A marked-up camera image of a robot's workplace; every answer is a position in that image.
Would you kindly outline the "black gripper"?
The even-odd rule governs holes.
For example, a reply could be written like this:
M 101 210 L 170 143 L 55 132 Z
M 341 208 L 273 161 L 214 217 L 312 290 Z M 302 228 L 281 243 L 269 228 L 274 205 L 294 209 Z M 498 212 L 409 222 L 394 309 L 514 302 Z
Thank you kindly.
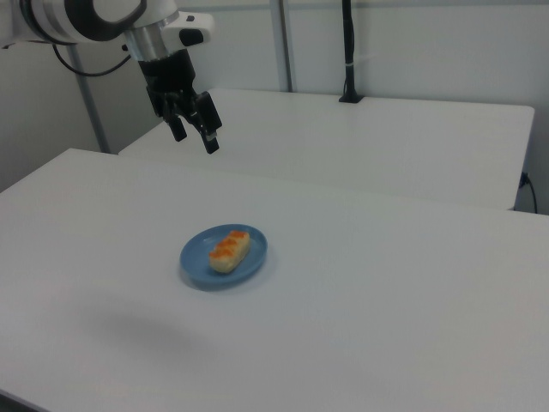
M 196 73 L 189 53 L 177 51 L 167 58 L 140 62 L 139 67 L 154 112 L 168 124 L 175 141 L 181 142 L 187 137 L 179 117 L 183 116 L 200 134 L 207 153 L 217 151 L 220 148 L 217 131 L 222 121 L 211 95 L 194 91 Z

